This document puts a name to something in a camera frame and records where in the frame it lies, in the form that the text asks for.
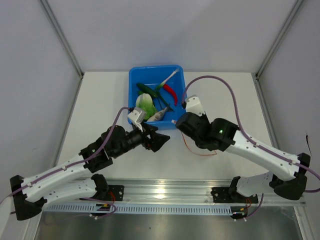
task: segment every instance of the blue plastic tray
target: blue plastic tray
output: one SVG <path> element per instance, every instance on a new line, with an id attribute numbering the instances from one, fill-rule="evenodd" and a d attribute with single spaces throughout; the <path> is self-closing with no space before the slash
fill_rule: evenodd
<path id="1" fill-rule="evenodd" d="M 154 90 L 155 87 L 169 77 L 176 68 L 179 69 L 179 72 L 170 78 L 166 84 L 175 91 L 178 98 L 177 105 L 175 106 L 175 100 L 170 93 L 163 88 L 159 91 L 161 96 L 168 104 L 170 104 L 170 107 L 174 111 L 167 112 L 162 121 L 148 122 L 148 124 L 158 127 L 159 130 L 175 129 L 176 126 L 172 123 L 172 120 L 177 121 L 186 112 L 181 106 L 182 94 L 186 88 L 183 68 L 179 65 L 142 66 L 134 67 L 129 72 L 129 107 L 131 108 L 136 106 L 139 91 L 137 83 L 147 85 Z M 161 100 L 160 102 L 162 107 L 165 108 L 165 104 Z M 157 99 L 154 100 L 154 105 L 158 111 L 161 110 Z"/>

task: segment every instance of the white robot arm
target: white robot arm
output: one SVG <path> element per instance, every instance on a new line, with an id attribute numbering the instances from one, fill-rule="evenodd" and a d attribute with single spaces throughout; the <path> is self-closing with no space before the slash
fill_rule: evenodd
<path id="1" fill-rule="evenodd" d="M 109 186 L 101 174 L 94 174 L 84 181 L 66 183 L 112 165 L 112 158 L 115 159 L 139 145 L 157 152 L 170 137 L 157 133 L 157 127 L 143 123 L 145 114 L 142 109 L 135 107 L 128 115 L 135 126 L 132 131 L 126 132 L 123 127 L 114 123 L 113 131 L 110 127 L 95 142 L 65 163 L 32 177 L 13 176 L 10 184 L 17 220 L 32 218 L 42 211 L 42 207 L 68 200 L 103 200 Z M 97 153 L 104 142 L 106 144 Z"/>
<path id="2" fill-rule="evenodd" d="M 214 187 L 214 202 L 245 203 L 248 197 L 273 192 L 289 200 L 298 200 L 302 196 L 307 184 L 306 170 L 293 163 L 309 167 L 309 155 L 280 151 L 247 134 L 248 140 L 236 124 L 223 118 L 210 123 L 196 95 L 185 100 L 185 109 L 186 113 L 175 126 L 192 138 L 199 148 L 236 154 L 269 170 L 252 177 L 237 176 L 228 189 Z M 285 156 L 293 163 L 283 161 L 272 153 Z"/>

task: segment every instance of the cable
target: cable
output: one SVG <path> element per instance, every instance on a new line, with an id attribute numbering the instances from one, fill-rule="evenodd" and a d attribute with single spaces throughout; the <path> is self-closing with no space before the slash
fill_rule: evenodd
<path id="1" fill-rule="evenodd" d="M 252 202 L 251 202 L 251 200 L 250 200 L 250 198 L 246 198 L 245 199 L 245 203 L 247 203 L 247 201 L 249 202 L 249 206 L 246 206 L 246 208 L 248 209 L 248 208 L 250 208 L 251 207 L 251 205 L 252 205 Z"/>
<path id="2" fill-rule="evenodd" d="M 115 119 L 114 119 L 114 121 L 113 121 L 113 124 L 112 124 L 112 126 L 111 126 L 111 128 L 110 128 L 110 130 L 109 130 L 109 133 L 108 133 L 108 135 L 107 135 L 106 138 L 105 138 L 105 140 L 103 141 L 103 143 L 101 144 L 101 146 L 100 146 L 91 156 L 87 157 L 87 158 L 84 159 L 84 160 L 70 163 L 69 165 L 66 165 L 65 167 L 66 167 L 66 168 L 69 168 L 69 167 L 72 167 L 72 166 L 77 165 L 77 164 L 82 164 L 82 163 L 88 162 L 88 161 L 90 161 L 91 159 L 95 158 L 95 157 L 98 155 L 98 153 L 100 153 L 101 150 L 105 147 L 105 145 L 107 144 L 107 142 L 109 141 L 110 136 L 111 136 L 112 132 L 114 131 L 115 126 L 116 126 L 116 123 L 117 123 L 117 121 L 118 121 L 118 119 L 119 119 L 119 117 L 120 117 L 120 114 L 121 114 L 121 112 L 122 112 L 123 110 L 130 110 L 130 108 L 129 108 L 129 107 L 126 107 L 126 106 L 123 106 L 122 108 L 120 108 L 120 110 L 118 111 L 118 113 L 117 113 L 117 115 L 116 115 L 116 117 L 115 117 Z M 58 169 L 56 169 L 56 170 L 54 170 L 54 171 L 48 172 L 47 174 L 45 174 L 45 175 L 37 178 L 36 180 L 34 180 L 34 181 L 30 182 L 30 183 L 31 183 L 31 185 L 33 185 L 33 184 L 35 184 L 35 183 L 37 183 L 37 182 L 39 182 L 39 181 L 41 181 L 41 180 L 43 180 L 43 179 L 45 179 L 45 178 L 53 175 L 53 174 L 55 174 L 55 173 L 58 173 L 58 172 L 60 172 L 60 171 L 64 171 L 64 169 L 63 169 L 63 168 L 58 168 Z M 0 202 L 0 204 L 1 204 L 6 198 L 13 196 L 13 195 L 19 193 L 20 191 L 22 191 L 22 190 L 24 190 L 24 189 L 26 189 L 26 188 L 28 188 L 28 187 L 29 187 L 28 185 L 24 185 L 24 186 L 18 188 L 17 190 L 13 191 L 13 192 L 10 193 L 8 196 L 6 196 L 6 197 Z"/>
<path id="3" fill-rule="evenodd" d="M 262 193 L 261 194 L 261 199 L 260 199 L 260 202 L 259 202 L 259 205 L 256 207 L 256 209 L 252 212 L 252 213 L 250 213 L 249 215 L 247 215 L 245 218 L 247 219 L 247 218 L 249 218 L 249 217 L 252 217 L 253 215 L 255 215 L 256 213 L 257 213 L 257 211 L 258 211 L 258 209 L 261 207 L 261 205 L 262 205 L 262 202 L 263 202 L 263 200 L 264 200 L 264 194 Z"/>
<path id="4" fill-rule="evenodd" d="M 114 204 L 111 203 L 111 202 L 102 201 L 102 200 L 94 199 L 94 198 L 91 198 L 91 197 L 84 197 L 83 199 L 89 200 L 89 201 L 93 201 L 93 202 L 99 202 L 99 203 L 103 203 L 103 204 L 108 204 L 108 205 L 110 205 L 110 206 L 113 207 L 113 210 L 112 210 L 112 212 L 106 213 L 106 214 L 104 214 L 104 215 L 102 215 L 102 216 L 94 216 L 94 215 L 92 215 L 91 213 L 90 213 L 89 215 L 88 215 L 88 214 L 85 214 L 85 213 L 81 213 L 81 214 L 77 214 L 77 215 L 73 215 L 73 216 L 66 217 L 66 218 L 64 218 L 64 219 L 62 219 L 62 220 L 55 221 L 55 222 L 53 222 L 53 223 L 46 223 L 46 222 L 44 222 L 44 224 L 47 225 L 47 226 L 51 226 L 51 225 L 55 225 L 55 224 L 59 224 L 59 223 L 64 223 L 65 221 L 68 221 L 68 220 L 70 220 L 70 219 L 74 219 L 74 218 L 77 218 L 77 217 L 83 217 L 83 216 L 86 216 L 86 217 L 89 216 L 89 217 L 91 217 L 91 218 L 94 218 L 95 220 L 98 220 L 98 219 L 102 219 L 102 218 L 108 217 L 108 216 L 114 214 L 114 213 L 117 211 L 116 205 L 114 205 Z"/>
<path id="5" fill-rule="evenodd" d="M 109 205 L 111 205 L 113 207 L 113 211 L 112 212 L 106 213 L 106 214 L 104 214 L 102 216 L 95 216 L 94 219 L 103 219 L 105 217 L 108 217 L 108 216 L 114 214 L 117 211 L 116 205 L 114 205 L 111 202 L 102 201 L 102 200 L 94 199 L 94 198 L 91 198 L 91 197 L 84 197 L 83 199 L 89 200 L 89 201 L 94 201 L 94 202 L 99 202 L 99 203 L 103 203 L 103 204 L 109 204 Z"/>
<path id="6" fill-rule="evenodd" d="M 192 151 L 192 150 L 189 148 L 189 146 L 188 146 L 188 144 L 187 144 L 187 141 L 186 141 L 186 138 L 185 138 L 185 136 L 184 136 L 184 134 L 183 134 L 182 132 L 181 132 L 181 135 L 182 135 L 182 138 L 183 138 L 183 141 L 184 141 L 184 144 L 185 144 L 186 148 L 187 148 L 191 153 L 193 153 L 194 155 L 201 156 L 201 157 L 208 157 L 208 156 L 217 155 L 216 150 L 214 150 L 214 153 L 213 153 L 213 154 L 200 154 L 200 153 L 196 153 L 196 152 Z"/>
<path id="7" fill-rule="evenodd" d="M 115 203 L 116 197 L 115 197 L 115 195 L 112 193 L 112 191 L 108 192 L 108 194 L 111 196 L 111 200 L 113 201 L 113 203 Z"/>
<path id="8" fill-rule="evenodd" d="M 237 106 L 237 101 L 236 101 L 235 93 L 234 93 L 234 91 L 232 90 L 231 86 L 230 86 L 225 80 L 223 80 L 222 78 L 217 77 L 217 76 L 212 76 L 212 75 L 204 75 L 204 76 L 199 76 L 199 77 L 193 79 L 193 80 L 186 86 L 186 88 L 185 88 L 185 90 L 184 90 L 184 92 L 183 92 L 182 101 L 181 101 L 182 104 L 183 104 L 184 101 L 185 101 L 185 95 L 186 95 L 186 92 L 187 92 L 188 88 L 190 87 L 190 85 L 193 84 L 194 82 L 200 80 L 200 79 L 206 79 L 206 78 L 219 80 L 220 82 L 222 82 L 222 83 L 229 89 L 229 91 L 230 91 L 230 93 L 231 93 L 231 96 L 232 96 L 233 105 L 234 105 L 234 111 L 235 111 L 235 117 L 236 117 L 236 121 L 237 121 L 237 123 L 238 123 L 238 125 L 239 125 L 239 129 L 240 129 L 241 133 L 243 134 L 243 136 L 244 136 L 250 143 L 252 143 L 253 145 L 257 146 L 259 149 L 261 149 L 261 150 L 263 150 L 263 151 L 271 154 L 272 156 L 275 156 L 275 157 L 277 157 L 277 158 L 279 158 L 279 159 L 281 159 L 281 160 L 286 161 L 286 162 L 289 163 L 289 164 L 293 164 L 293 165 L 296 165 L 296 166 L 298 166 L 298 167 L 300 167 L 300 168 L 303 168 L 303 169 L 307 170 L 309 173 L 311 173 L 311 174 L 314 175 L 317 179 L 320 180 L 320 175 L 319 175 L 318 173 L 316 173 L 315 171 L 313 171 L 312 169 L 310 169 L 309 167 L 304 166 L 304 165 L 302 165 L 302 164 L 300 164 L 300 163 L 294 162 L 294 161 L 291 160 L 291 159 L 288 159 L 288 158 L 286 158 L 286 157 L 284 157 L 284 156 L 281 156 L 281 155 L 279 155 L 279 154 L 277 154 L 277 153 L 275 153 L 275 152 L 273 152 L 273 151 L 265 148 L 264 146 L 261 146 L 261 145 L 257 144 L 254 140 L 252 140 L 252 139 L 247 135 L 247 133 L 245 132 L 245 130 L 244 130 L 242 124 L 241 124 L 240 118 L 239 118 L 239 111 L 238 111 L 238 106 Z M 304 192 L 305 192 L 305 193 L 318 193 L 318 192 L 320 192 L 320 187 L 319 187 L 318 189 L 305 190 Z"/>

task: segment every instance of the white wall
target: white wall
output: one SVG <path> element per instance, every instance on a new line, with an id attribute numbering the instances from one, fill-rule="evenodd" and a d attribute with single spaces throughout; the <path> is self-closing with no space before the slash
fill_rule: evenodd
<path id="1" fill-rule="evenodd" d="M 320 173 L 320 1 L 308 0 L 261 80 L 280 145 L 287 152 L 312 153 Z M 320 188 L 311 174 L 308 189 Z M 320 238 L 320 193 L 305 194 L 308 213 Z"/>
<path id="2" fill-rule="evenodd" d="M 53 162 L 79 83 L 36 0 L 0 6 L 0 198 L 10 178 L 32 176 Z M 2 239 L 25 227 L 11 216 Z"/>
<path id="3" fill-rule="evenodd" d="M 49 0 L 84 71 L 257 72 L 296 0 Z"/>

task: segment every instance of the green pepper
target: green pepper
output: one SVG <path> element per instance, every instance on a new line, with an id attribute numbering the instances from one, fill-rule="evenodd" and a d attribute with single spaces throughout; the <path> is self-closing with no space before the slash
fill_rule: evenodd
<path id="1" fill-rule="evenodd" d="M 152 98 L 157 98 L 158 94 L 153 91 L 150 87 L 142 84 L 142 83 L 137 83 L 136 86 L 145 94 L 149 94 Z"/>

